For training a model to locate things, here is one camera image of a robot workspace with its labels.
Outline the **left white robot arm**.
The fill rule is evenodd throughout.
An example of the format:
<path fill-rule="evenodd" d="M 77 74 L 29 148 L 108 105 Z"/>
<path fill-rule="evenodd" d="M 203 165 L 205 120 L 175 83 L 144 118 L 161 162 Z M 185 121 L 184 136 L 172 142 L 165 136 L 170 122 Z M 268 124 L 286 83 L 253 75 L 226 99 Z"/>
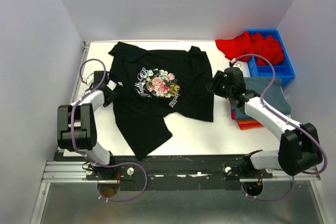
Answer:
<path fill-rule="evenodd" d="M 120 179 L 113 154 L 98 143 L 94 112 L 109 106 L 116 93 L 108 87 L 108 74 L 95 71 L 87 79 L 82 98 L 57 109 L 57 143 L 62 150 L 75 152 L 88 162 L 86 171 L 103 180 Z"/>

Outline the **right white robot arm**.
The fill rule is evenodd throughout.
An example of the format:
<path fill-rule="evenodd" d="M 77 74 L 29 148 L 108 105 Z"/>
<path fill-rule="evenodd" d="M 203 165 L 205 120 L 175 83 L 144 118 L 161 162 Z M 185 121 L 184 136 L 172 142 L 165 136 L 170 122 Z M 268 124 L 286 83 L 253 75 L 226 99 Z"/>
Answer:
<path fill-rule="evenodd" d="M 278 150 L 258 150 L 245 155 L 241 171 L 246 177 L 255 177 L 262 169 L 282 170 L 295 176 L 326 163 L 317 129 L 310 123 L 301 124 L 287 117 L 270 106 L 260 94 L 248 90 L 239 68 L 217 71 L 207 89 L 228 99 L 234 108 L 257 120 L 279 140 Z"/>

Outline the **black floral t shirt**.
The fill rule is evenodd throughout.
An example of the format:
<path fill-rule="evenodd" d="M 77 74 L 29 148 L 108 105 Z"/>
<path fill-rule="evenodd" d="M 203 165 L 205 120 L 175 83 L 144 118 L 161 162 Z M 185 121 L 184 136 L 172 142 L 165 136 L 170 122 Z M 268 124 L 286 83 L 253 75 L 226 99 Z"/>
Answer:
<path fill-rule="evenodd" d="M 204 122 L 213 121 L 214 95 L 206 86 L 212 68 L 206 52 L 146 50 L 118 42 L 109 79 L 116 84 L 115 122 L 138 160 L 168 141 L 173 134 L 164 118 L 179 113 Z"/>

